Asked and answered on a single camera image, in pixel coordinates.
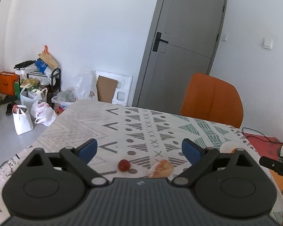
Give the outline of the clear plastic bag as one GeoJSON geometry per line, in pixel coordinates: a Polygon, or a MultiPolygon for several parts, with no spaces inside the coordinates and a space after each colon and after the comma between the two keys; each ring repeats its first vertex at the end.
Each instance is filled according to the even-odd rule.
{"type": "Polygon", "coordinates": [[[77,99],[98,101],[95,71],[87,71],[72,77],[77,99]]]}

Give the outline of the white foam packaging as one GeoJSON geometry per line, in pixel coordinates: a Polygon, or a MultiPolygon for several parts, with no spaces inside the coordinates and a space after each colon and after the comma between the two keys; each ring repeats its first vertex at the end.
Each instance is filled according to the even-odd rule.
{"type": "Polygon", "coordinates": [[[116,85],[116,89],[114,92],[114,96],[112,99],[113,104],[126,106],[128,103],[129,92],[132,83],[131,75],[122,75],[118,73],[109,73],[106,71],[96,70],[95,75],[98,78],[99,76],[103,76],[106,78],[110,78],[116,80],[118,84],[116,85]]]}

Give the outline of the white red plastic bag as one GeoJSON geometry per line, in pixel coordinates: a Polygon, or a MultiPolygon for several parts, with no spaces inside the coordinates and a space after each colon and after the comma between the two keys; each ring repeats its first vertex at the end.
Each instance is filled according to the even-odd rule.
{"type": "Polygon", "coordinates": [[[35,124],[43,124],[47,127],[57,118],[54,109],[48,103],[41,101],[35,101],[33,103],[31,115],[35,119],[35,124]]]}

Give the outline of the orange box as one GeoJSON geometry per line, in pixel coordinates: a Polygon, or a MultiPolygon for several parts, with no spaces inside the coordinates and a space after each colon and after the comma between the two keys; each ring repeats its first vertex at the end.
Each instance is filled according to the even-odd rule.
{"type": "Polygon", "coordinates": [[[18,80],[15,73],[3,71],[0,73],[0,92],[5,95],[14,95],[14,82],[18,80]]]}

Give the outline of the red plum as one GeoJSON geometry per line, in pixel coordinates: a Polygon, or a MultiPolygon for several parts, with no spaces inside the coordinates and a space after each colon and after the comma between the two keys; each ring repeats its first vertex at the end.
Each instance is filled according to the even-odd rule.
{"type": "Polygon", "coordinates": [[[129,171],[130,167],[131,167],[130,162],[125,159],[120,160],[118,163],[118,169],[121,172],[129,171]]]}

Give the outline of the brown cardboard piece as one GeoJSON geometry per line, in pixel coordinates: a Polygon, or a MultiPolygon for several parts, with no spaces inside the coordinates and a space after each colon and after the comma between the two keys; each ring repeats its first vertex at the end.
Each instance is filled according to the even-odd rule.
{"type": "Polygon", "coordinates": [[[117,85],[118,81],[104,76],[99,76],[96,84],[98,100],[100,102],[112,103],[117,85]]]}

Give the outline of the patterned white tablecloth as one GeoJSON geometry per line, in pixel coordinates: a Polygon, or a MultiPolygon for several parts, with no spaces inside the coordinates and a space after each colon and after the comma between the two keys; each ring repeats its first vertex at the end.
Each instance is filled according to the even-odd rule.
{"type": "Polygon", "coordinates": [[[283,197],[242,132],[231,125],[160,111],[80,100],[0,169],[0,225],[280,225],[283,197]],[[88,166],[109,185],[86,185],[59,151],[95,139],[88,166]],[[214,171],[193,185],[171,185],[191,164],[183,139],[220,150],[214,171]],[[118,169],[120,160],[130,170],[118,169]],[[149,178],[160,160],[174,167],[149,178]]]}

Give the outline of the white ceramic bowl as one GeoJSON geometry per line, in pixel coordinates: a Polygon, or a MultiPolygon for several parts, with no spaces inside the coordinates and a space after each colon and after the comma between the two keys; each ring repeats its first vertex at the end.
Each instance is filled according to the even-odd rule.
{"type": "Polygon", "coordinates": [[[236,141],[226,141],[220,146],[221,153],[231,153],[235,148],[246,150],[246,146],[236,141]]]}

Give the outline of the grey door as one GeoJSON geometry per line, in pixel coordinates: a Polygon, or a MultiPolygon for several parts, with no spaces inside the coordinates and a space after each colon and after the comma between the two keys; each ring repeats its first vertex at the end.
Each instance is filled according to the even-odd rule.
{"type": "Polygon", "coordinates": [[[179,114],[195,73],[209,74],[227,0],[157,0],[133,106],[179,114]],[[152,50],[156,33],[169,43],[152,50]]]}

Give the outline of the white paper bag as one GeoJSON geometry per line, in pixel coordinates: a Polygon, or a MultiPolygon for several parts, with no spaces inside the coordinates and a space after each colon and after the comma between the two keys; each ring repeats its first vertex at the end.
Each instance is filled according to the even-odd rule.
{"type": "Polygon", "coordinates": [[[13,105],[12,113],[17,135],[21,135],[33,130],[34,126],[32,124],[31,115],[26,106],[13,105]]]}

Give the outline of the orange chair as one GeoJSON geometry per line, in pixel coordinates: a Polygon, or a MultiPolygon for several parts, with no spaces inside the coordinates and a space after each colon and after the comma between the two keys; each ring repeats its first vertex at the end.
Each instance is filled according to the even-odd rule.
{"type": "Polygon", "coordinates": [[[240,128],[243,105],[233,85],[212,76],[195,73],[187,87],[180,114],[240,128]]]}

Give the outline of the peeled pomelo segment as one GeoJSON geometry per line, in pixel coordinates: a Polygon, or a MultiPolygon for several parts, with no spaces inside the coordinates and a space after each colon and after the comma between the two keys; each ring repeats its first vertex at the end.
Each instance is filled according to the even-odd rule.
{"type": "Polygon", "coordinates": [[[160,160],[148,171],[149,178],[167,178],[174,170],[173,165],[168,160],[160,160]]]}

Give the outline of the black shelf rack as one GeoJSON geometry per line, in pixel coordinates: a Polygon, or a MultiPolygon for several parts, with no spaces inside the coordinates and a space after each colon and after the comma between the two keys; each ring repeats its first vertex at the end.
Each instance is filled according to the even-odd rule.
{"type": "Polygon", "coordinates": [[[41,58],[14,66],[18,76],[21,104],[31,108],[39,100],[54,106],[52,98],[61,91],[61,70],[49,66],[41,58]]]}

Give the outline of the white light switch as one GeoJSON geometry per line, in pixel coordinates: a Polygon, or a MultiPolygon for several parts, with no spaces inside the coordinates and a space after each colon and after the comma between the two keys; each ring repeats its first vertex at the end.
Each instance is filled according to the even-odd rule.
{"type": "Polygon", "coordinates": [[[271,50],[273,45],[273,40],[270,38],[265,38],[263,42],[263,48],[271,50]]]}

